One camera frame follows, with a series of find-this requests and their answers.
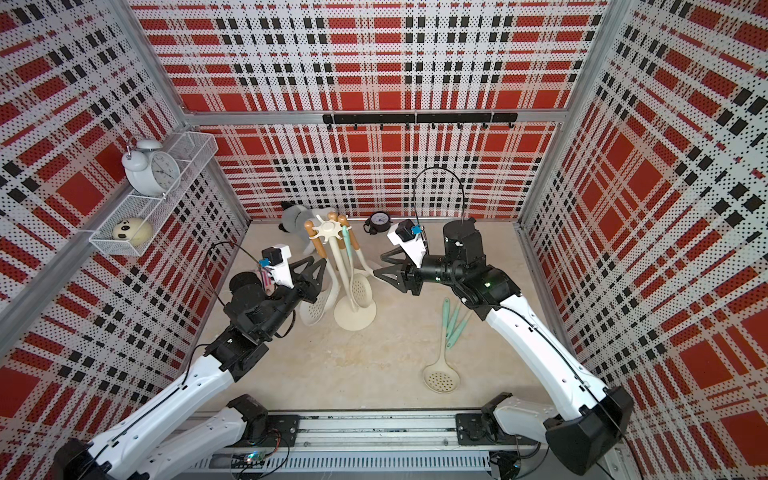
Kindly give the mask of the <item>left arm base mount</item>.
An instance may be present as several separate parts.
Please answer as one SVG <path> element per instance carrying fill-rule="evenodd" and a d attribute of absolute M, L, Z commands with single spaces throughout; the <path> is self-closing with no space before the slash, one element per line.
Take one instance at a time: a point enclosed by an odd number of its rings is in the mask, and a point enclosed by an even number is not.
<path fill-rule="evenodd" d="M 280 441 L 281 447 L 293 447 L 300 419 L 299 415 L 268 414 L 256 420 L 249 420 L 244 434 L 237 442 L 231 444 L 231 447 L 274 448 L 277 441 Z"/>

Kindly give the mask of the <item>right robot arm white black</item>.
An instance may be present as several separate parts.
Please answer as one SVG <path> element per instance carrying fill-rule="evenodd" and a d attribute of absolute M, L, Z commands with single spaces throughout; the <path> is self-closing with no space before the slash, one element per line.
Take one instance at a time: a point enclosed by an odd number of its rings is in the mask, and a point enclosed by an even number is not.
<path fill-rule="evenodd" d="M 382 254 L 376 278 L 419 295 L 426 282 L 447 286 L 457 299 L 517 352 L 551 404 L 499 395 L 487 406 L 484 432 L 519 435 L 547 446 L 576 475 L 586 474 L 625 436 L 634 401 L 589 372 L 537 317 L 518 285 L 490 265 L 472 218 L 443 227 L 444 252 L 430 253 L 422 227 L 406 219 L 390 227 L 393 250 Z"/>

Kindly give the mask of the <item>cream utensil rack stand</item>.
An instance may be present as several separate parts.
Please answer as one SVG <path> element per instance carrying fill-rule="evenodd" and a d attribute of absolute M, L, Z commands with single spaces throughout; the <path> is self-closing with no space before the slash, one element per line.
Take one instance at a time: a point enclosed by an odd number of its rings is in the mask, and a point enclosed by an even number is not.
<path fill-rule="evenodd" d="M 309 239 L 315 245 L 315 249 L 321 256 L 324 258 L 327 257 L 323 245 L 328 245 L 331 248 L 331 252 L 337 266 L 337 271 L 339 272 L 341 283 L 345 292 L 345 296 L 338 300 L 335 304 L 334 319 L 338 326 L 344 330 L 363 330 L 371 325 L 376 318 L 377 306 L 374 298 L 374 304 L 367 308 L 361 308 L 355 303 L 355 301 L 352 299 L 350 291 L 350 280 L 352 274 L 350 273 L 350 270 L 346 271 L 346 268 L 342 263 L 340 249 L 338 248 L 336 241 L 333 224 L 328 220 L 328 218 L 323 219 L 321 216 L 317 217 L 317 222 L 318 224 L 315 224 L 312 220 L 307 220 L 304 223 L 305 230 Z M 362 266 L 359 263 L 357 255 L 354 251 L 352 251 L 352 260 L 354 268 L 358 272 L 362 273 Z"/>

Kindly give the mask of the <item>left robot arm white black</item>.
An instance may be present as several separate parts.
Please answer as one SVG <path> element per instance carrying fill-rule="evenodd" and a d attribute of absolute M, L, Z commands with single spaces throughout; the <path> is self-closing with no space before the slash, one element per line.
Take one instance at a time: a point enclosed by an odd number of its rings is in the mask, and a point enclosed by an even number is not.
<path fill-rule="evenodd" d="M 300 303 L 320 296 L 327 262 L 289 262 L 278 248 L 264 250 L 274 281 L 267 292 L 256 272 L 229 283 L 223 311 L 228 327 L 203 354 L 154 398 L 88 442 L 68 440 L 54 456 L 55 479 L 171 479 L 205 455 L 259 436 L 266 410 L 248 395 L 231 401 L 208 421 L 182 434 L 176 429 L 199 407 L 244 377 L 268 352 L 268 344 Z"/>

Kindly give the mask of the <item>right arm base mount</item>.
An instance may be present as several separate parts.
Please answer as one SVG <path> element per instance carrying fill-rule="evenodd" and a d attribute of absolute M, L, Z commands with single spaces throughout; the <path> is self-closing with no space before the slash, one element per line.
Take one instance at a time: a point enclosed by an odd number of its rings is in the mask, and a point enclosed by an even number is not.
<path fill-rule="evenodd" d="M 456 434 L 461 446 L 535 446 L 527 437 L 506 434 L 492 414 L 459 413 L 455 415 Z"/>

